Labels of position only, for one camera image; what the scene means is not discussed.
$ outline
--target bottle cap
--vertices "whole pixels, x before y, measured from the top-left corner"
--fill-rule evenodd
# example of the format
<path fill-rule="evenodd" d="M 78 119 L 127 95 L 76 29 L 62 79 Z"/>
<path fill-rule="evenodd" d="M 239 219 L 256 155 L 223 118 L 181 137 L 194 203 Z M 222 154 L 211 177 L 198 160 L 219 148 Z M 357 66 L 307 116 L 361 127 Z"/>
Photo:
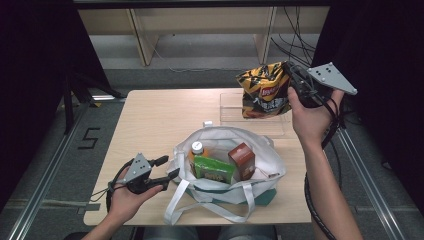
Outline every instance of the bottle cap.
<path fill-rule="evenodd" d="M 203 145 L 201 142 L 194 142 L 191 144 L 191 151 L 193 154 L 202 154 L 203 153 Z"/>

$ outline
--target brown juice carton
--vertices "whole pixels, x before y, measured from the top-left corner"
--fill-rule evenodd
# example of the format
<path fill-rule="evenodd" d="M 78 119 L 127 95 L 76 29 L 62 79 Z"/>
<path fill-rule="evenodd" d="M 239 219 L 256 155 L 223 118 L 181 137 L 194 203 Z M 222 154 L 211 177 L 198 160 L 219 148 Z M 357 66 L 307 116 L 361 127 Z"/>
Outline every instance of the brown juice carton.
<path fill-rule="evenodd" d="M 245 143 L 231 150 L 228 156 L 237 166 L 240 181 L 249 180 L 255 173 L 255 153 Z"/>

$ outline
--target bag handle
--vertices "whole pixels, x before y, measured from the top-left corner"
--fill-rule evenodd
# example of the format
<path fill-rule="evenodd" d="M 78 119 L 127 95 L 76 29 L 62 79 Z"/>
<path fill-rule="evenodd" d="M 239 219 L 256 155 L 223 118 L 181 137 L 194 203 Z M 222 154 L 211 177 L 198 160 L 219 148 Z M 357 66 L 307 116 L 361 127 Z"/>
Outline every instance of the bag handle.
<path fill-rule="evenodd" d="M 164 219 L 166 224 L 175 225 L 175 223 L 178 221 L 178 219 L 181 217 L 184 211 L 198 207 L 198 206 L 203 206 L 204 208 L 218 214 L 219 216 L 224 217 L 225 219 L 231 222 L 236 222 L 236 223 L 246 222 L 247 219 L 252 214 L 252 212 L 255 210 L 255 199 L 253 197 L 253 189 L 250 183 L 243 184 L 243 191 L 244 191 L 244 194 L 247 200 L 247 205 L 248 205 L 248 211 L 245 216 L 236 215 L 228 211 L 227 209 L 212 203 L 212 200 L 213 200 L 212 198 L 206 198 L 206 199 L 204 198 L 204 199 L 201 199 L 202 202 L 198 202 L 198 203 L 180 208 L 178 210 L 175 210 L 175 207 L 177 206 L 178 202 L 180 201 L 181 197 L 183 196 L 188 186 L 189 186 L 189 182 L 184 179 L 178 185 L 178 188 L 175 191 L 175 194 L 172 197 L 165 211 Z M 199 196 L 196 196 L 195 192 L 193 192 L 193 195 L 196 198 L 196 200 L 200 200 L 198 199 Z"/>

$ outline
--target white tote bag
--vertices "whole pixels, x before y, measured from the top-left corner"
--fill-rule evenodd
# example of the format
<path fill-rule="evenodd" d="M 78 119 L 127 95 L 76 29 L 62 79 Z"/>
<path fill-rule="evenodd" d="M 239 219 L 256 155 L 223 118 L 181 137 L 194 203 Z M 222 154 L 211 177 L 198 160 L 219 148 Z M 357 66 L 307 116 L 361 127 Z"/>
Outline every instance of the white tote bag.
<path fill-rule="evenodd" d="M 205 147 L 216 153 L 228 153 L 241 143 L 245 143 L 255 153 L 255 173 L 250 180 L 234 184 L 197 179 L 191 172 L 187 158 L 191 144 L 201 141 Z M 188 209 L 203 206 L 210 211 L 232 222 L 245 222 L 255 209 L 255 204 L 267 205 L 276 194 L 276 184 L 286 173 L 281 157 L 275 152 L 273 142 L 265 136 L 259 136 L 250 131 L 227 126 L 204 127 L 191 134 L 185 141 L 174 148 L 174 159 L 170 161 L 167 172 L 180 168 L 174 181 L 178 188 L 171 199 L 166 212 L 165 223 L 174 225 L 181 214 Z M 183 194 L 187 192 L 196 204 L 175 209 Z M 239 216 L 219 206 L 217 203 L 232 204 L 247 203 L 248 211 Z"/>

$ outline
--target snack bag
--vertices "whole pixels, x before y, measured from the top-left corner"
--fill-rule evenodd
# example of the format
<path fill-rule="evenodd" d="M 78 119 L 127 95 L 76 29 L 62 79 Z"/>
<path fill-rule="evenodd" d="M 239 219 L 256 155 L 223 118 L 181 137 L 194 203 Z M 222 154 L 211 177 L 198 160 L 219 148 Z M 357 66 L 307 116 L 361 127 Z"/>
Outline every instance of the snack bag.
<path fill-rule="evenodd" d="M 244 118 L 268 118 L 291 109 L 287 98 L 290 77 L 283 70 L 284 64 L 273 63 L 236 76 L 244 89 Z"/>

